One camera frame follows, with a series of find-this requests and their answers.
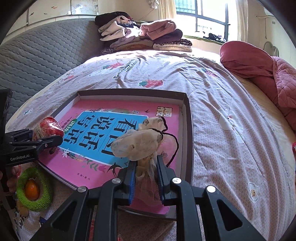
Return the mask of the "red white snack ball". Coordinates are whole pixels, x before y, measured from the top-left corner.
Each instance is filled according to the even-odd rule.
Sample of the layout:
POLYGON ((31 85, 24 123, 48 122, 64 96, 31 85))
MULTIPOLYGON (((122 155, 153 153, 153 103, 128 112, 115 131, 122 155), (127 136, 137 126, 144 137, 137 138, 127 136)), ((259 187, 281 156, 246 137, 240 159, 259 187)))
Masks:
POLYGON ((44 118, 39 124, 33 129, 33 140, 39 140, 41 138, 47 138, 51 136, 64 136, 64 131, 61 128, 58 121, 53 117, 44 118))

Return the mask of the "beige mesh hair accessory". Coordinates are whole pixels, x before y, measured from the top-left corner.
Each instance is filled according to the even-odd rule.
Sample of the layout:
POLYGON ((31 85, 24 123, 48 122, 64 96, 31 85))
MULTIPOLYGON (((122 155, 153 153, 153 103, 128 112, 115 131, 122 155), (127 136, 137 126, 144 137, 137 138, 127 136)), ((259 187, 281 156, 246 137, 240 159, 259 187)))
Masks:
POLYGON ((137 130, 128 130, 111 143, 114 156, 137 162, 135 197, 149 207, 161 204, 156 183, 157 156, 162 156, 164 164, 170 165, 179 149, 177 138, 167 130, 165 118, 147 118, 137 130))

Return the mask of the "pink children's book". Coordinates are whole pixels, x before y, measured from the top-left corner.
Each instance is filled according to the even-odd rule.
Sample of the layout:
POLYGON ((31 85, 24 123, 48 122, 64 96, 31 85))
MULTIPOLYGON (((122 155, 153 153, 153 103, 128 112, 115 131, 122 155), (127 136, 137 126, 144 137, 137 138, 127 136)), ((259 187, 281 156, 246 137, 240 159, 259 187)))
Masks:
POLYGON ((182 152, 183 114, 173 102, 108 100, 77 96, 53 117, 64 131, 56 149, 44 151, 41 165, 72 188, 96 188, 137 163, 130 210, 166 217, 156 182, 157 156, 171 168, 182 152))

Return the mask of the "dark shallow cardboard box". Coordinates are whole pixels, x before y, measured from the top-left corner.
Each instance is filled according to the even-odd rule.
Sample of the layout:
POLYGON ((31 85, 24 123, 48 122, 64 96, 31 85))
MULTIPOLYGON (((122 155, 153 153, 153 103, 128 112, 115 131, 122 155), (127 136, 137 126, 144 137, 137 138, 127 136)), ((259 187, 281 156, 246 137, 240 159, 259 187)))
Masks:
POLYGON ((76 189, 96 188, 127 167, 111 143, 146 118, 160 118, 164 139, 158 155, 176 175, 191 182, 193 131, 185 93, 149 89, 98 89, 76 92, 52 113, 64 130, 60 147, 43 151, 39 164, 53 177, 76 189))

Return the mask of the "grey quilted headboard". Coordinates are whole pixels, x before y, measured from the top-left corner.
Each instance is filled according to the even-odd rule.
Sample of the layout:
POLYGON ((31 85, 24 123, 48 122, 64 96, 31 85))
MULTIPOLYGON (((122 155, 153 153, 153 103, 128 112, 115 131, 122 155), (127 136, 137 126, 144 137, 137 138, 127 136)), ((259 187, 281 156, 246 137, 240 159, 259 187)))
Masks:
POLYGON ((103 49, 92 19, 51 22, 1 45, 1 88, 13 95, 7 119, 32 96, 103 49))

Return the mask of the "pink strawberry bedsheet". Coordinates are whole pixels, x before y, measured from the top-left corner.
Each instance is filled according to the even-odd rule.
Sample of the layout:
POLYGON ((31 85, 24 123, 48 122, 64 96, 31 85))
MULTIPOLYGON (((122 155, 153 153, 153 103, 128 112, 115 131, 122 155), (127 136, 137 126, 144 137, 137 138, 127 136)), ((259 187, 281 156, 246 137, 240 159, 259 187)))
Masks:
POLYGON ((27 101, 6 129, 33 128, 79 90, 171 90, 189 99, 193 184, 216 186, 266 240, 295 217, 294 133, 254 84, 210 54, 129 51, 94 57, 27 101))

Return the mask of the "pile of folded clothes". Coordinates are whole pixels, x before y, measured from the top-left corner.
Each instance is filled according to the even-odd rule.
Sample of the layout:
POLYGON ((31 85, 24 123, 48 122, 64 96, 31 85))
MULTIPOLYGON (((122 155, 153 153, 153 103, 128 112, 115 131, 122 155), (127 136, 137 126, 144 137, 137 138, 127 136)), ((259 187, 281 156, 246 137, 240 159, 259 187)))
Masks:
POLYGON ((159 50, 192 52, 192 42, 183 38, 183 32, 172 20, 137 23, 123 11, 114 11, 95 17, 102 54, 132 50, 159 50))

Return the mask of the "red pink quilted blanket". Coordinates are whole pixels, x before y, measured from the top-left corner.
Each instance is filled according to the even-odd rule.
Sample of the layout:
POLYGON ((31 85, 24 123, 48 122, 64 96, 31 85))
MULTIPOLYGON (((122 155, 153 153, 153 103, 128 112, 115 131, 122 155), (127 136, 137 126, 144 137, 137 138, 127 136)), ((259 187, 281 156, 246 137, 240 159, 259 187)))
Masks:
POLYGON ((242 41, 220 48, 220 62, 230 72, 254 83, 278 108, 295 131, 295 68, 280 57, 242 41))

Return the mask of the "cream curtain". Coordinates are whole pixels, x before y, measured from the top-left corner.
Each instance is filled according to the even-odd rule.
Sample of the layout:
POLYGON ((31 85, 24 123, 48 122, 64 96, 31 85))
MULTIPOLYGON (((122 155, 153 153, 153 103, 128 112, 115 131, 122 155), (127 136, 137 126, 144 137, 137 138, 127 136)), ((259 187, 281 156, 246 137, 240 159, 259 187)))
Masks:
POLYGON ((177 15, 175 0, 159 0, 159 19, 174 19, 177 15))

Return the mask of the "window with dark frame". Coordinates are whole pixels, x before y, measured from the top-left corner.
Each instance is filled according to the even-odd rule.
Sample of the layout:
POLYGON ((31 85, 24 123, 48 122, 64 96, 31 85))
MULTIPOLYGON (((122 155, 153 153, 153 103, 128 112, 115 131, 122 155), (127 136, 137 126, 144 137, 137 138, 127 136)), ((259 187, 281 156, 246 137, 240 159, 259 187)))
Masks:
POLYGON ((229 15, 227 1, 175 1, 176 24, 184 34, 225 42, 228 40, 229 15))

